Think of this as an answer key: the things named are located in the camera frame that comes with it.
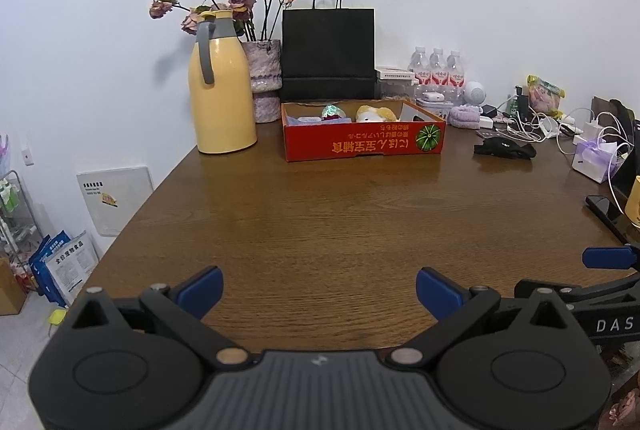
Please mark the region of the black smartphone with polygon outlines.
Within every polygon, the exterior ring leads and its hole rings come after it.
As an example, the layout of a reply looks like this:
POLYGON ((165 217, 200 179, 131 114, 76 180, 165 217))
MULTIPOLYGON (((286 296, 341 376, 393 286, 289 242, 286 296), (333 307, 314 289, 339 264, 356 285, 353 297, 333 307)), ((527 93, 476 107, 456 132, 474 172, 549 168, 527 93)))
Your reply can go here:
POLYGON ((622 244, 640 244, 639 229, 608 198, 603 195, 587 195, 585 204, 622 244))

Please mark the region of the water bottle right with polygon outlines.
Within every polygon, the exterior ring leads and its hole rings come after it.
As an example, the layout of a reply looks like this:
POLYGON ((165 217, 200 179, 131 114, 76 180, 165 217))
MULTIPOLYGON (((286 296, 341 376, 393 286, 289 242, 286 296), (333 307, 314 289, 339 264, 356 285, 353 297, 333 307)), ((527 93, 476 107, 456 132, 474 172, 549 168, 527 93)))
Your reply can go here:
POLYGON ((449 56, 447 57, 447 71, 447 100, 452 103, 458 103, 461 100, 465 84, 465 72, 459 51, 450 51, 449 56))

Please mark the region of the white earbuds case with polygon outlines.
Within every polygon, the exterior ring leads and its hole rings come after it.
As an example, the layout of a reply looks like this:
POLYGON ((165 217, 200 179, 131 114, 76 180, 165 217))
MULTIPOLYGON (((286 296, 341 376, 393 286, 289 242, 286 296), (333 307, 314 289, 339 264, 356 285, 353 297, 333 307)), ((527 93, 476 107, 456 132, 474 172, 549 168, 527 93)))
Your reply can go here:
POLYGON ((440 92, 427 91, 423 94, 422 98, 430 102, 442 102, 445 100, 445 96, 440 92))

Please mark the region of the purple cloth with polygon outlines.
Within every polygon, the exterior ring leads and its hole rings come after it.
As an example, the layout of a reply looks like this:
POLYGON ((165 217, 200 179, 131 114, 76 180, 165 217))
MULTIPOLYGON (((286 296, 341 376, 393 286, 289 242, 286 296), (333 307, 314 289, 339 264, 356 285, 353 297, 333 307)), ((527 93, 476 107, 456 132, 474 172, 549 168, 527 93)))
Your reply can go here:
POLYGON ((319 116, 304 116, 304 117, 285 117, 286 124, 290 127, 304 127, 304 126, 322 126, 322 125, 345 125, 352 124, 352 120, 349 117, 332 117, 329 119, 319 116))

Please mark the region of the water bottle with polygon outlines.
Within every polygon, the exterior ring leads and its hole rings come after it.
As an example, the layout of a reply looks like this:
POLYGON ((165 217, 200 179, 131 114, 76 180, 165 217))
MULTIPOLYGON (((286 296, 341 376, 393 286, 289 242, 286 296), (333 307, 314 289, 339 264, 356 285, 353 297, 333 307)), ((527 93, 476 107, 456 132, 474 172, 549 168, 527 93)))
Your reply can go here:
POLYGON ((413 72, 414 79, 416 79, 414 96, 416 98, 422 97, 431 83, 431 65, 424 47, 416 47, 414 49, 408 70, 413 72))
POLYGON ((465 72, 459 51, 450 51, 449 56, 447 57, 447 71, 447 100, 452 103, 458 103, 461 100, 465 84, 465 72))
POLYGON ((430 89, 439 94, 446 94, 448 83, 448 65, 442 48, 434 48, 430 55, 430 89))

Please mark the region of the pink snack packet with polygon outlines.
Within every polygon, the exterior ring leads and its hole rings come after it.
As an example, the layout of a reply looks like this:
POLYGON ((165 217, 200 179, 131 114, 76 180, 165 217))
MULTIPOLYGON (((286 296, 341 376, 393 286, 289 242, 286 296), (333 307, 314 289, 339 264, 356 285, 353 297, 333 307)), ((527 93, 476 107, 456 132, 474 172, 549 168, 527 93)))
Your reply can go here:
POLYGON ((560 104, 565 98, 565 91, 562 88, 548 83, 537 75, 528 75, 526 86, 529 105, 536 113, 551 117, 562 115, 560 104))

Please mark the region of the pink textured vase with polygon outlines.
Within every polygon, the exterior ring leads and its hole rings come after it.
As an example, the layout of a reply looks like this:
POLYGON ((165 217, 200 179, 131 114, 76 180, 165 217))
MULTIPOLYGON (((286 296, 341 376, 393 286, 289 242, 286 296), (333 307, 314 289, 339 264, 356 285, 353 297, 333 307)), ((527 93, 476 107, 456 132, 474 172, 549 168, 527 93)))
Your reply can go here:
POLYGON ((279 92, 282 88, 280 40, 243 42, 242 47, 250 67, 250 89, 256 123, 267 124, 279 120, 279 92))

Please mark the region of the lavender tin box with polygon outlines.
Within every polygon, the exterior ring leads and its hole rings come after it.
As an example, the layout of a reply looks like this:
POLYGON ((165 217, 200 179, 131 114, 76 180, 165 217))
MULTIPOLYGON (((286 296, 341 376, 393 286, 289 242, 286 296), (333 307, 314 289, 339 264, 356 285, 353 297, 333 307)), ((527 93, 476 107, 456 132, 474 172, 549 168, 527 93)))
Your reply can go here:
POLYGON ((454 103, 450 101, 430 101, 422 98, 417 98, 416 104, 419 105, 420 108, 425 109, 425 111, 430 112, 443 120, 448 120, 450 112, 454 107, 454 103))

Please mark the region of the clear plastic storage container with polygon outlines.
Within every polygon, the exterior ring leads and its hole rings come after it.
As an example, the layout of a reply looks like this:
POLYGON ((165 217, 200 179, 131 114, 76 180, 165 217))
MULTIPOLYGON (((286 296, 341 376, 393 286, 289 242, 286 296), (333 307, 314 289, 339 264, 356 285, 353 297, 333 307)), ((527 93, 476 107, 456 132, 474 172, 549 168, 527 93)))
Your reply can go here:
POLYGON ((385 100, 416 98, 416 79, 378 79, 380 97, 385 100))

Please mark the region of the white round lamp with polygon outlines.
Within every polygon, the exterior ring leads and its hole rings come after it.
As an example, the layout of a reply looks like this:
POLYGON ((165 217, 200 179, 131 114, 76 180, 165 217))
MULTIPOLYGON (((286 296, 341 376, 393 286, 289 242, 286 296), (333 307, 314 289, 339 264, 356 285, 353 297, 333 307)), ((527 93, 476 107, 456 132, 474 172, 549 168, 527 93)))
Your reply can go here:
POLYGON ((465 104, 480 106, 486 100, 486 89, 475 80, 466 82, 463 86, 463 100, 465 104))

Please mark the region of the water bottle middle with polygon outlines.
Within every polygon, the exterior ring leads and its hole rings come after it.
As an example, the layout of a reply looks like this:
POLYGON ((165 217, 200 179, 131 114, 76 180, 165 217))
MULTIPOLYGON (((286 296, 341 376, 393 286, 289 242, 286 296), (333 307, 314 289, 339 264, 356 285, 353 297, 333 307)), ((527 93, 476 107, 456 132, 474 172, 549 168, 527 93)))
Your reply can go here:
POLYGON ((446 94, 448 83, 448 65, 442 48, 434 48, 430 55, 430 89, 439 94, 446 94))

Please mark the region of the yellow thermos jug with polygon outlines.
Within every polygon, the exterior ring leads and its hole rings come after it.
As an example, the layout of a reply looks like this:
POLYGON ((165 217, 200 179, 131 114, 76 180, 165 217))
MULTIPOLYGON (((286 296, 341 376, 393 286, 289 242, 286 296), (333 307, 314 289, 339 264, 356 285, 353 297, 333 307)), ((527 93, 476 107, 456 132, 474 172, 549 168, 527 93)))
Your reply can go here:
POLYGON ((206 11, 201 17, 189 63, 196 146, 209 155, 242 151, 257 142, 247 57, 232 11, 206 11))

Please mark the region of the clear crumpled plastic packet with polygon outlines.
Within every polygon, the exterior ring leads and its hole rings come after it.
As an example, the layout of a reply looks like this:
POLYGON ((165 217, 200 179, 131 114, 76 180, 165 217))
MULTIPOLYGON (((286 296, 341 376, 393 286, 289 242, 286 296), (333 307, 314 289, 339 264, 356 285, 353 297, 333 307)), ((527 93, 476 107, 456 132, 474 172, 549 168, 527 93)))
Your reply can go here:
POLYGON ((326 105, 321 112, 322 120, 344 119, 346 117, 346 113, 336 104, 326 105))

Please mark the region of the purple fluffy scrunchie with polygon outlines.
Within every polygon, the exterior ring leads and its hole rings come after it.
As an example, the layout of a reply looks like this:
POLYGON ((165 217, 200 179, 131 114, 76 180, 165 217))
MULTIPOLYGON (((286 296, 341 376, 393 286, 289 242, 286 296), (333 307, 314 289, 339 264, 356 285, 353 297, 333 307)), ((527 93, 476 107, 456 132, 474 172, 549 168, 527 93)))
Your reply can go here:
POLYGON ((454 105, 448 114, 448 124, 461 129, 477 130, 480 128, 482 109, 476 105, 454 105))

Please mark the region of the black paper shopping bag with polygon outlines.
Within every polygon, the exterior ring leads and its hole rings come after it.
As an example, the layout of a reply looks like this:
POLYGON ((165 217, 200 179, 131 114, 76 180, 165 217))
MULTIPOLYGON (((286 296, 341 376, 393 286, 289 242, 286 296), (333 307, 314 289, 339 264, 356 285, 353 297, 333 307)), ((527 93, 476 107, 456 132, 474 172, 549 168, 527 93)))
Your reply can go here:
POLYGON ((283 102, 373 100, 380 96, 374 68, 374 10, 311 6, 282 19, 283 102))

